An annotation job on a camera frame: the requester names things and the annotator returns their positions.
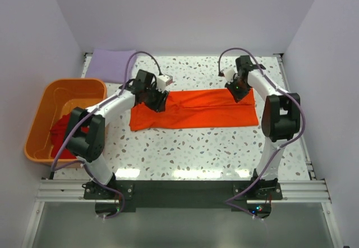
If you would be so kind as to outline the orange t-shirt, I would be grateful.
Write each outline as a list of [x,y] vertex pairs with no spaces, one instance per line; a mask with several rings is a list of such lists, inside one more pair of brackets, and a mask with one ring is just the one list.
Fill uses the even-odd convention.
[[130,129],[221,128],[257,126],[259,120],[251,90],[236,103],[227,89],[172,91],[164,112],[154,112],[144,104],[131,109]]

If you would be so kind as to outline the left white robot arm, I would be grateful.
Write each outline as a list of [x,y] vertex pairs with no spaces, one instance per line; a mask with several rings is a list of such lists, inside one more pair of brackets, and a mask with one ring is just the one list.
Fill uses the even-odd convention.
[[90,182],[83,186],[85,199],[120,199],[116,177],[103,155],[106,127],[122,112],[138,104],[163,112],[169,95],[166,88],[172,82],[169,75],[155,76],[139,70],[134,79],[128,80],[109,98],[85,109],[72,110],[63,143],[90,176]]

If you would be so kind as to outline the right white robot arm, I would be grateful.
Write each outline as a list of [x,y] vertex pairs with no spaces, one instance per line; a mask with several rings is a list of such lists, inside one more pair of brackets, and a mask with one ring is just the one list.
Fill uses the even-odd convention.
[[286,146],[302,135],[300,96],[281,88],[266,74],[266,68],[252,62],[250,56],[238,57],[235,69],[225,68],[220,73],[225,77],[225,87],[236,103],[248,96],[250,91],[256,91],[264,101],[261,118],[264,149],[251,184],[232,199],[255,196],[260,191],[272,192],[277,188],[278,170]]

